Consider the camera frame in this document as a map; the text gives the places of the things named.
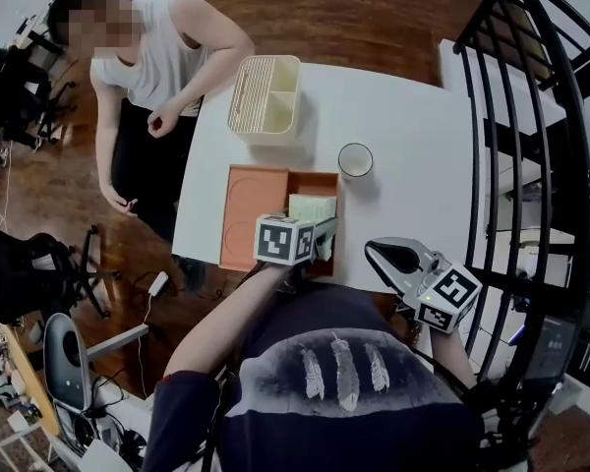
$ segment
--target white plastic basket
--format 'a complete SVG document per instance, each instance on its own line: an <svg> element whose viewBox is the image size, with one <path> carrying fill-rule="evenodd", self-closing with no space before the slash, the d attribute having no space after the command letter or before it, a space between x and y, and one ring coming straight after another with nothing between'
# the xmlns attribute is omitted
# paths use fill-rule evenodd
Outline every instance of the white plastic basket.
<svg viewBox="0 0 590 472"><path fill-rule="evenodd" d="M229 108L229 129L251 146L297 145L300 67L295 56L244 60Z"/></svg>

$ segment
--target man's arm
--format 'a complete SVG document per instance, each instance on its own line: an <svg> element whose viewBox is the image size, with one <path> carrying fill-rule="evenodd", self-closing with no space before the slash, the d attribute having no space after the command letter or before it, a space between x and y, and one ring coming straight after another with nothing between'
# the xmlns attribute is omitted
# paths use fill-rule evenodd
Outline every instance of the man's arm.
<svg viewBox="0 0 590 472"><path fill-rule="evenodd" d="M270 265L238 287L184 337L164 375L178 371L207 374L220 367L287 271L288 267Z"/></svg>
<svg viewBox="0 0 590 472"><path fill-rule="evenodd" d="M103 196L122 213L130 213L133 202L122 198L111 185L111 163L120 126L120 108L124 92L109 86L94 72L89 74L91 85L96 91L98 101L98 122L96 124L96 166L98 184Z"/></svg>
<svg viewBox="0 0 590 472"><path fill-rule="evenodd" d="M172 131L175 115L232 77L241 61L254 54L254 42L247 34L205 0L172 0L170 17L180 34L213 52L186 87L148 118L149 131L156 138ZM161 126L151 124L156 119Z"/></svg>
<svg viewBox="0 0 590 472"><path fill-rule="evenodd" d="M457 376L468 388L474 386L476 377L463 348L459 330L446 334L431 328L430 333L433 358Z"/></svg>

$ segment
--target feather print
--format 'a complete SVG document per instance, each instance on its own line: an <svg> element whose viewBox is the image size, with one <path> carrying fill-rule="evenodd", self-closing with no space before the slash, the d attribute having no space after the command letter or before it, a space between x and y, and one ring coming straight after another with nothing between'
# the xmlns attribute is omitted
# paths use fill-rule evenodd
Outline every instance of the feather print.
<svg viewBox="0 0 590 472"><path fill-rule="evenodd" d="M336 390L338 402L346 411L354 411L361 392L358 373L347 341L339 339L333 332L332 352L336 359Z"/></svg>
<svg viewBox="0 0 590 472"><path fill-rule="evenodd" d="M365 343L365 351L372 366L372 385L375 391L389 390L389 372L384 365L384 358L376 346Z"/></svg>
<svg viewBox="0 0 590 472"><path fill-rule="evenodd" d="M306 370L306 396L313 398L319 396L324 400L324 377L322 368L317 360L317 355L312 350L302 346L302 356L304 357L304 369Z"/></svg>

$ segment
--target black chair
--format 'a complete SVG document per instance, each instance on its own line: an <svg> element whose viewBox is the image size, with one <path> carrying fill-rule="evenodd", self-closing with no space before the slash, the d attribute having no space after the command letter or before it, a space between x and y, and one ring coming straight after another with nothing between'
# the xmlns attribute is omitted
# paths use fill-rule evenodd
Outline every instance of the black chair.
<svg viewBox="0 0 590 472"><path fill-rule="evenodd" d="M55 313L69 315L81 299L82 291L103 318L89 281L93 278L119 278L120 271L88 272L89 240L97 234L92 226L77 265L66 247L49 234L36 234L19 240L0 230L0 323L12 324L33 311L46 320Z"/></svg>
<svg viewBox="0 0 590 472"><path fill-rule="evenodd" d="M30 56L30 48L0 48L0 128L4 129L5 140L37 148L43 140L56 142L57 139L52 139L54 121L62 113L75 109L60 105L59 100L75 84L66 83L51 97L48 73L33 65ZM31 123L39 124L36 135L28 133Z"/></svg>

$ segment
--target orange tray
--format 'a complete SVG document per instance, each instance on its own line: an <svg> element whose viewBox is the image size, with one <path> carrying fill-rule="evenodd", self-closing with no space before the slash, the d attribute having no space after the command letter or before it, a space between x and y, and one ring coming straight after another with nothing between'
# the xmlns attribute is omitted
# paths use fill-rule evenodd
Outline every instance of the orange tray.
<svg viewBox="0 0 590 472"><path fill-rule="evenodd" d="M220 267L249 271L256 265L254 260L256 220L264 213L285 211L290 194L330 196L338 199L338 175L260 166L231 165L229 167L220 246ZM316 261L309 274L332 276L333 269L334 242L332 242L330 260Z"/></svg>
<svg viewBox="0 0 590 472"><path fill-rule="evenodd" d="M231 165L220 243L220 267L249 271L254 261L256 220L282 211L286 203L288 170Z"/></svg>

